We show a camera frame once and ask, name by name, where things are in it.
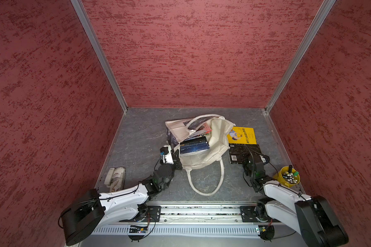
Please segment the black gold patterned book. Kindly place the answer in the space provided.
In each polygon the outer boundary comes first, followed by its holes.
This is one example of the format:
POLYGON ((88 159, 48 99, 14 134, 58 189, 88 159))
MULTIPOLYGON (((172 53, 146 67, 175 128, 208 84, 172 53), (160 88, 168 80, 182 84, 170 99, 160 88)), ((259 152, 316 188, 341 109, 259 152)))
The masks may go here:
POLYGON ((250 156, 249 150, 261 153, 258 144, 229 144, 230 163, 242 165, 250 156))

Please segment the cream canvas tote bag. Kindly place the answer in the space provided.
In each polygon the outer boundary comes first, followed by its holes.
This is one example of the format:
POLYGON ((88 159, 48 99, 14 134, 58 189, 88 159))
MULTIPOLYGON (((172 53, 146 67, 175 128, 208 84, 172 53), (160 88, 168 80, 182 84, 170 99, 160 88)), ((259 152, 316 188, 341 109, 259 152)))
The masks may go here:
POLYGON ((182 168, 186 171, 191 188, 202 196, 212 196, 218 192, 224 181, 224 163, 222 156, 229 149, 227 135, 235 124, 225 117, 217 114, 205 114, 194 118, 166 121, 167 142, 174 153, 179 155, 182 168), (205 137, 210 149, 188 154, 180 154, 180 144, 188 141, 187 138, 195 133, 197 129, 207 123, 211 132, 205 137), (214 162, 220 163, 221 176, 218 185, 212 192, 199 191, 193 184, 191 171, 205 168, 214 162))

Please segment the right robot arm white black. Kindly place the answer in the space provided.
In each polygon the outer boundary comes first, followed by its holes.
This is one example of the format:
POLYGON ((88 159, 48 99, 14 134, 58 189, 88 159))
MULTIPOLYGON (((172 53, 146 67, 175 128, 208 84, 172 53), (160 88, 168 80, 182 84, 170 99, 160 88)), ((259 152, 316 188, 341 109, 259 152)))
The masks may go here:
POLYGON ((253 212, 259 222, 267 222, 260 230, 263 240, 273 240, 272 220, 278 220, 300 234, 309 247, 339 247, 349 242, 349 236, 329 202, 321 196, 311 197, 283 185, 279 178, 266 174, 267 155, 248 150, 242 162, 248 186, 262 194, 253 212))

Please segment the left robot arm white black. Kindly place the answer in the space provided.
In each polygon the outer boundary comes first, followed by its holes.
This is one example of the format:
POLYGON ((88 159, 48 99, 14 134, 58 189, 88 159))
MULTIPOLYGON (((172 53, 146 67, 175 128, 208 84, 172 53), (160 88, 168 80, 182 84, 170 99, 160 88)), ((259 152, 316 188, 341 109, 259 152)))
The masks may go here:
POLYGON ((147 179, 135 187, 110 193, 87 191, 64 209, 58 219, 67 246, 75 245, 100 226, 119 221, 141 220, 147 214, 146 203, 169 188, 181 162, 161 164, 147 179))

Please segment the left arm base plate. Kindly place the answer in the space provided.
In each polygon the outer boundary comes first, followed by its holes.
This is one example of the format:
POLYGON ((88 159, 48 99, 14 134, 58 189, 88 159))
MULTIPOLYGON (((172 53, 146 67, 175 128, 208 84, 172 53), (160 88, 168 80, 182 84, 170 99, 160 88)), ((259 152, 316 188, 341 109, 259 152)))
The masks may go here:
POLYGON ((140 207, 141 212, 131 220, 122 220, 122 222, 159 222, 161 215, 161 206, 143 206, 140 207))

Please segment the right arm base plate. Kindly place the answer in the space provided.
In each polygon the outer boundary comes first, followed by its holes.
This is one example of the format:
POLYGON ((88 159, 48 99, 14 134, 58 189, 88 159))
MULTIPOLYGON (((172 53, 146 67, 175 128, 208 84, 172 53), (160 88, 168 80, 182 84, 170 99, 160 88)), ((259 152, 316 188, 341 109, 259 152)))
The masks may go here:
POLYGON ((241 206, 240 214, 242 222, 267 222, 268 217, 264 206, 241 206))

